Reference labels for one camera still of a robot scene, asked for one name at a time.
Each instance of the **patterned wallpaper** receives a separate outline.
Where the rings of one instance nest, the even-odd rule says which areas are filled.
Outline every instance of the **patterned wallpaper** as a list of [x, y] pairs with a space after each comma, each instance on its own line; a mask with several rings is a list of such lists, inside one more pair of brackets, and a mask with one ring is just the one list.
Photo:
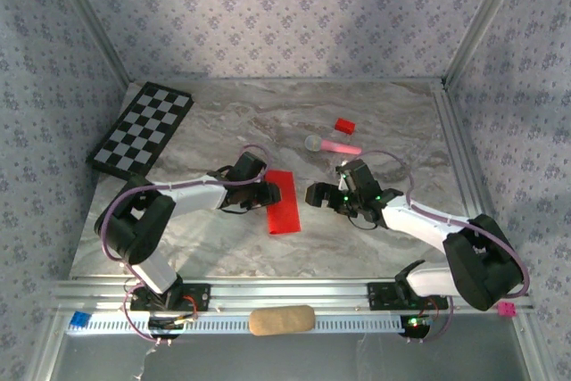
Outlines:
[[571, 379], [571, 0], [506, 0], [452, 94]]
[[67, 0], [0, 0], [0, 379], [24, 377], [47, 280], [94, 190], [85, 156], [122, 92]]
[[133, 79], [442, 76], [482, 0], [90, 0]]

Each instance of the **marble surface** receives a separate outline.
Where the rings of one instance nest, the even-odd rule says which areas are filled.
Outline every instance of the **marble surface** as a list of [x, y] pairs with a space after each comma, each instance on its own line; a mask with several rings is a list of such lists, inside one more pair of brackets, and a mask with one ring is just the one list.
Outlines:
[[[273, 155], [274, 169], [294, 172], [302, 223], [300, 233], [271, 236], [263, 209], [244, 216], [196, 211], [177, 217], [169, 223], [160, 249], [183, 277], [392, 277], [414, 260], [442, 259], [435, 249], [410, 236], [380, 228], [362, 231], [345, 217], [304, 202], [305, 189], [314, 181], [335, 183], [335, 166], [345, 159], [340, 154], [308, 152], [303, 147], [305, 137], [318, 134], [403, 157], [417, 182], [414, 199], [462, 214], [429, 84], [292, 80], [164, 84], [191, 92], [195, 104], [147, 177], [152, 181], [199, 177], [233, 164], [242, 145], [263, 144]], [[139, 88], [130, 86], [125, 105]], [[333, 130], [338, 117], [357, 123], [353, 136]], [[370, 155], [365, 161], [381, 186], [408, 188], [396, 162], [383, 155]], [[105, 258], [93, 231], [95, 220], [123, 183], [101, 176], [72, 277], [124, 273], [118, 263]]]

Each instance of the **metal frame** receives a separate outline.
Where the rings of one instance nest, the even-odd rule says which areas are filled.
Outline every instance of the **metal frame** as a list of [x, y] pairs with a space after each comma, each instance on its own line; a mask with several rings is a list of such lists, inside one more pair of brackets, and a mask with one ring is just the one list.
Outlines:
[[[432, 90], [466, 212], [469, 217], [479, 213], [491, 213], [492, 200], [487, 189], [478, 180], [482, 177], [482, 172], [477, 159], [468, 150], [470, 140], [466, 130], [459, 124], [458, 108], [443, 87], [433, 86]], [[557, 379], [553, 361], [542, 344], [544, 339], [537, 316], [519, 311], [514, 318], [514, 329], [530, 378], [545, 381]]]
[[101, 52], [105, 62], [107, 62], [113, 76], [117, 79], [123, 91], [127, 89], [129, 78], [123, 62], [113, 47], [112, 41], [105, 33], [103, 25], [97, 18], [93, 6], [88, 0], [70, 0], [70, 3], [78, 13], [79, 18], [86, 26], [87, 32], [93, 38], [95, 46]]
[[[467, 150], [467, 137], [458, 123], [455, 107], [443, 89], [433, 81], [436, 109], [443, 126], [443, 134], [450, 150], [452, 167], [459, 183], [467, 215], [474, 217], [490, 212], [491, 203], [486, 190], [480, 186], [478, 164]], [[63, 336], [68, 329], [74, 311], [121, 315], [118, 308], [125, 294], [125, 286], [132, 277], [100, 276], [75, 277], [56, 285], [52, 302], [53, 315], [48, 318], [46, 329], [38, 341], [38, 347], [29, 364], [26, 379], [50, 379], [57, 362]], [[391, 278], [188, 278], [188, 282], [208, 282], [212, 285], [209, 311], [204, 315], [212, 320], [240, 318], [257, 308], [279, 305], [309, 304], [319, 316], [371, 317], [368, 309], [367, 283], [392, 282]], [[515, 301], [518, 315], [514, 329], [532, 380], [556, 379], [556, 372], [541, 346], [534, 306], [528, 296]], [[481, 314], [462, 299], [455, 300], [458, 314]], [[415, 314], [415, 311], [398, 311], [398, 314]], [[375, 311], [380, 316], [390, 316], [390, 311]]]
[[459, 81], [462, 71], [464, 71], [472, 58], [474, 51], [480, 44], [482, 37], [484, 37], [493, 17], [503, 5], [503, 1], [504, 0], [483, 0], [480, 4], [476, 16], [472, 20], [466, 35], [462, 39], [458, 50], [454, 54], [454, 58], [450, 61], [448, 69], [444, 74], [446, 89], [453, 87]]

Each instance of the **chessboard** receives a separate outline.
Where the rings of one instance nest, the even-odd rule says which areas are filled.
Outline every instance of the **chessboard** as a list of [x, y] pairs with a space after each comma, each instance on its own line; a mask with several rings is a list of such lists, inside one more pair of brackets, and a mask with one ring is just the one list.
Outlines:
[[193, 103], [188, 93], [147, 82], [87, 162], [125, 180], [146, 176]]

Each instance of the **red rectangular block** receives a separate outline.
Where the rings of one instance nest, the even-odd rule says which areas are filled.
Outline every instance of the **red rectangular block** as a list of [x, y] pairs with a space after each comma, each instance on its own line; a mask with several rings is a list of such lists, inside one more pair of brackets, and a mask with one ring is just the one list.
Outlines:
[[291, 171], [270, 170], [265, 180], [279, 187], [281, 201], [266, 207], [268, 210], [268, 231], [270, 234], [291, 234], [300, 232], [300, 213], [297, 210], [294, 174]]
[[353, 131], [355, 131], [355, 124], [350, 120], [339, 118], [335, 123], [335, 129], [345, 134], [353, 134]]

